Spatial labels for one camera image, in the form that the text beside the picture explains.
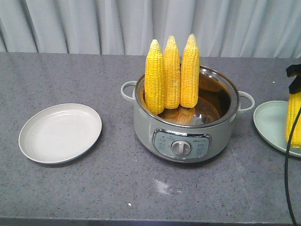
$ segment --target table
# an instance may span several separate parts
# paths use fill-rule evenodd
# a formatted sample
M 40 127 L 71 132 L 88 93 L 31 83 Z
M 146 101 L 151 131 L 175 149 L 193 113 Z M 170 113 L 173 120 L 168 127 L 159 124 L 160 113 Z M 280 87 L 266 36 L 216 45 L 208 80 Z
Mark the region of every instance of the table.
M 145 56 L 0 53 L 0 225 L 291 225 L 285 155 L 257 133 L 253 110 L 228 146 L 206 162 L 180 164 L 149 152 L 120 94 L 144 73 Z M 203 57 L 201 64 L 248 92 L 255 107 L 287 100 L 285 69 L 301 59 Z M 63 103 L 95 109 L 95 145 L 67 163 L 43 165 L 18 147 L 26 121 Z M 289 159 L 289 187 L 301 222 L 301 162 Z

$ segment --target electric pot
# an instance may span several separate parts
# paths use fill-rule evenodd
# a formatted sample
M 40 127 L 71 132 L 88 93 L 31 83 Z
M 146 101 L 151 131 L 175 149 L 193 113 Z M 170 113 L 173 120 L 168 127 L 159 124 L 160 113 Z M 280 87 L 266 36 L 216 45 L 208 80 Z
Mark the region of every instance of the electric pot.
M 124 93 L 134 86 L 132 97 Z M 198 103 L 194 108 L 165 109 L 153 115 L 144 101 L 144 75 L 138 81 L 128 81 L 121 95 L 134 104 L 134 129 L 142 144 L 153 154 L 174 162 L 192 163 L 210 159 L 229 143 L 237 114 L 254 107 L 248 93 L 237 91 L 221 73 L 200 67 Z M 251 106 L 240 107 L 240 97 Z

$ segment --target pot rim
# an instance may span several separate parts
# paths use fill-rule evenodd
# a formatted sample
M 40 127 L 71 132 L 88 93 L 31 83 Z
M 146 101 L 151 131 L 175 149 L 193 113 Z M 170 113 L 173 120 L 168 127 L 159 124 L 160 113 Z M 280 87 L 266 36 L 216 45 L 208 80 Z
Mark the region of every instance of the pot rim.
M 156 120 L 158 120 L 162 123 L 165 123 L 165 124 L 168 124 L 168 125 L 171 125 L 171 126 L 176 126 L 176 127 L 181 127 L 181 128 L 188 128 L 188 129 L 201 129 L 201 128 L 214 127 L 216 125 L 222 124 L 222 123 L 226 122 L 227 120 L 231 119 L 236 114 L 236 112 L 239 108 L 239 93 L 238 93 L 238 90 L 236 89 L 235 85 L 231 82 L 230 79 L 228 79 L 226 76 L 224 76 L 223 74 L 221 74 L 220 72 L 218 72 L 216 70 L 213 70 L 209 67 L 200 66 L 200 72 L 210 72 L 211 74 L 213 74 L 216 77 L 220 78 L 218 81 L 221 81 L 229 89 L 230 100 L 231 100 L 229 110 L 218 120 L 215 120 L 213 122 L 206 123 L 206 124 L 200 124 L 200 125 L 181 125 L 181 124 L 177 124 L 177 123 L 173 123 L 173 122 L 164 120 L 163 118 L 152 114 L 147 109 L 145 102 L 142 101 L 141 98 L 139 97 L 139 92 L 140 92 L 141 86 L 142 87 L 144 86 L 144 76 L 145 75 L 142 75 L 139 78 L 139 80 L 137 81 L 136 85 L 135 85 L 135 99 L 136 99 L 136 102 L 151 118 L 154 118 L 154 119 L 156 119 Z

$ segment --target white curtain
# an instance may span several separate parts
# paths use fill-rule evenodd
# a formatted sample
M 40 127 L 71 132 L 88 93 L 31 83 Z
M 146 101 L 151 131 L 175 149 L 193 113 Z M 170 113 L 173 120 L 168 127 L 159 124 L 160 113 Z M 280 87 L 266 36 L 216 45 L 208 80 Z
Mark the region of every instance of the white curtain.
M 301 57 L 301 0 L 0 0 L 0 51 L 146 55 L 194 33 L 203 57 Z

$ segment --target black cable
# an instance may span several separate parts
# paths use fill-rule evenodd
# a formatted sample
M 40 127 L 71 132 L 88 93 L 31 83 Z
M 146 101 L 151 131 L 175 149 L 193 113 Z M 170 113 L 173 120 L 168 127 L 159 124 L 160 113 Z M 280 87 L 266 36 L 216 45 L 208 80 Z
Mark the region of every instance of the black cable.
M 292 138 L 293 138 L 293 132 L 294 132 L 295 127 L 297 125 L 300 114 L 301 114 L 301 107 L 298 111 L 298 114 L 296 116 L 295 121 L 293 122 L 292 130 L 291 130 L 289 139 L 287 141 L 287 147 L 286 147 L 286 153 L 285 153 L 285 164 L 284 164 L 285 195 L 286 195 L 288 210 L 290 212 L 290 216 L 291 216 L 291 219 L 292 219 L 292 222 L 293 222 L 294 226 L 297 226 L 297 222 L 296 222 L 295 216 L 293 214 L 292 204 L 291 204 L 291 200 L 290 200 L 290 194 L 289 194 L 289 190 L 288 190 L 288 173 L 287 173 L 287 169 L 288 169 L 288 156 L 289 156 L 289 150 L 290 150 L 291 142 L 292 142 Z

